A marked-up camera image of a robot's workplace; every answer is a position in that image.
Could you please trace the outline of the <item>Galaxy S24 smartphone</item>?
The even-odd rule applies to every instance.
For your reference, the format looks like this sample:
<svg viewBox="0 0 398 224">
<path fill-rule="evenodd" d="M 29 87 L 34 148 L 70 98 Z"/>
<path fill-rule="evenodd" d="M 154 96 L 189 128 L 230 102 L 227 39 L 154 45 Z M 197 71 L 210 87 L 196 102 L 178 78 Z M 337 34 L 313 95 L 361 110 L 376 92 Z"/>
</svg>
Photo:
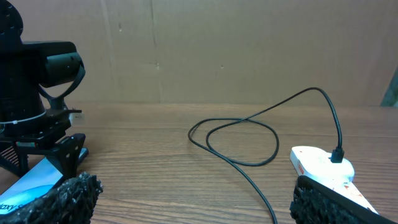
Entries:
<svg viewBox="0 0 398 224">
<path fill-rule="evenodd" d="M 1 218 L 45 195 L 64 181 L 61 172 L 46 157 L 43 158 L 1 194 Z"/>
</svg>

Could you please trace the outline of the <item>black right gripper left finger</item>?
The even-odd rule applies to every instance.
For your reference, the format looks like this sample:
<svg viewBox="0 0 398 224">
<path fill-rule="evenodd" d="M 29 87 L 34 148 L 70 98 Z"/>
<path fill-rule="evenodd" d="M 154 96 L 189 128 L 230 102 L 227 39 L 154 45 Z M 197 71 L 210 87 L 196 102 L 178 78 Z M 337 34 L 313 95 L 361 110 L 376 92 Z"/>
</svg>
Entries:
<svg viewBox="0 0 398 224">
<path fill-rule="evenodd" d="M 1 224 L 90 224 L 103 185 L 87 172 L 7 215 Z"/>
</svg>

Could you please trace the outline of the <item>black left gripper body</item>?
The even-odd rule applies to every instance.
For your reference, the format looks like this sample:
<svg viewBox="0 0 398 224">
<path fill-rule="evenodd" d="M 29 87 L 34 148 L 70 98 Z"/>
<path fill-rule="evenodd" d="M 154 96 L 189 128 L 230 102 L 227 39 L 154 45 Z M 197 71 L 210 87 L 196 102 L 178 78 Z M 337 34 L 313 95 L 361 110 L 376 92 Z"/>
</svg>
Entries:
<svg viewBox="0 0 398 224">
<path fill-rule="evenodd" d="M 81 110 L 46 110 L 42 116 L 4 125 L 1 133 L 1 167 L 18 177 L 28 171 L 28 156 L 43 155 L 66 178 L 76 176 L 86 136 L 66 135 L 71 119 Z"/>
</svg>

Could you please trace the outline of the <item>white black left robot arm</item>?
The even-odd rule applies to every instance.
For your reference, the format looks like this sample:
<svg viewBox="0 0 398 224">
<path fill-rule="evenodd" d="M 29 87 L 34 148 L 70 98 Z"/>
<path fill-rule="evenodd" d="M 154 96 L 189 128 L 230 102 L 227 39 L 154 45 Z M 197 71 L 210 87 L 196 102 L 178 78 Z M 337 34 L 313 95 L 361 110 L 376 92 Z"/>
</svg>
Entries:
<svg viewBox="0 0 398 224">
<path fill-rule="evenodd" d="M 67 179 L 76 176 L 84 134 L 71 127 L 65 97 L 85 76 L 72 42 L 24 42 L 18 10 L 1 1 L 1 167 L 22 177 L 28 156 L 43 155 Z"/>
</svg>

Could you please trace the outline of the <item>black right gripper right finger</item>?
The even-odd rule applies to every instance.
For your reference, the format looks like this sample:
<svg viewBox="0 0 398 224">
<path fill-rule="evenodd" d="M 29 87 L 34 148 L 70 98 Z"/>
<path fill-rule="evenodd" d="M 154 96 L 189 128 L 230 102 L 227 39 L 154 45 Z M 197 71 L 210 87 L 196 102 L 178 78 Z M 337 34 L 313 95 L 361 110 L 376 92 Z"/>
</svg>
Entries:
<svg viewBox="0 0 398 224">
<path fill-rule="evenodd" d="M 296 181 L 290 216 L 297 224 L 397 224 L 305 175 Z"/>
</svg>

